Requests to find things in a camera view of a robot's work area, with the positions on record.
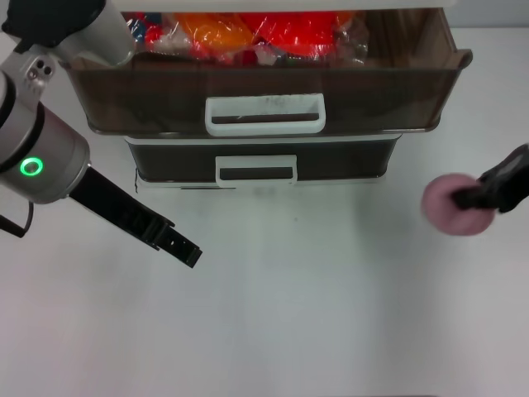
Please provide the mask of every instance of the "pink sponge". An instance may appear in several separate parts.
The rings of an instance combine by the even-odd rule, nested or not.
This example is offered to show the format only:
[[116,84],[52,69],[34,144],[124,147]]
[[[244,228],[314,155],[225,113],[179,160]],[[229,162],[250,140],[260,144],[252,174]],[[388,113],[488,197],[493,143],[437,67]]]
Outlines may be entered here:
[[474,178],[449,174],[434,179],[424,190],[422,211],[439,231],[451,236],[473,236],[484,232],[494,220],[492,209],[459,209],[451,195],[460,189],[479,186]]

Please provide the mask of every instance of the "brown drawer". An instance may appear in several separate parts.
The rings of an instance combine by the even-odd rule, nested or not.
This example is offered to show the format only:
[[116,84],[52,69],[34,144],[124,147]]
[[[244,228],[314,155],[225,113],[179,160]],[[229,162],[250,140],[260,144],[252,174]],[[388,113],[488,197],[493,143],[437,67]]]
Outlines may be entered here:
[[400,134],[245,140],[126,138],[146,182],[236,187],[378,178]]
[[305,93],[324,97],[320,136],[435,128],[471,51],[457,50],[442,9],[368,11],[366,25],[363,65],[234,68],[143,54],[120,69],[65,67],[89,124],[104,134],[207,137],[208,98]]

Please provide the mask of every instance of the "plastic bag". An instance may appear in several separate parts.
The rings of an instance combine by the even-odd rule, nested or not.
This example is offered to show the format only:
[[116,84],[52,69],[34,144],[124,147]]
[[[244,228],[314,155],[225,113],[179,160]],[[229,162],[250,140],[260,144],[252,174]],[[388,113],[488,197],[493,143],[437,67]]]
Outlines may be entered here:
[[225,65],[363,62],[369,33],[361,13],[124,14],[138,51]]

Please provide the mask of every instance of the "orange object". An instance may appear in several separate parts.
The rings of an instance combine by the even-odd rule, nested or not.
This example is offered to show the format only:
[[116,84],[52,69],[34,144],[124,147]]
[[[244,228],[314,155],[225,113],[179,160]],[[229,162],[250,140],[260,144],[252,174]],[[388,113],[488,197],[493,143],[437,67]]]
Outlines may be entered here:
[[237,14],[177,12],[174,17],[195,45],[208,53],[222,55],[244,50],[254,39]]

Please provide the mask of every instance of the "white table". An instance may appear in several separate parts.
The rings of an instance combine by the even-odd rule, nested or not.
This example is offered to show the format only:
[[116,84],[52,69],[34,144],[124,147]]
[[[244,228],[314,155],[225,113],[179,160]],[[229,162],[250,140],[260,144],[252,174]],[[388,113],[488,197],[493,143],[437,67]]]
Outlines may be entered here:
[[[419,203],[529,141],[529,29],[454,35],[474,63],[379,184],[141,190],[204,250],[194,270],[71,200],[2,234],[0,395],[527,395],[528,203],[473,238],[435,232]],[[88,130],[62,70],[44,103],[133,193],[126,143]],[[5,189],[0,208],[25,219]]]

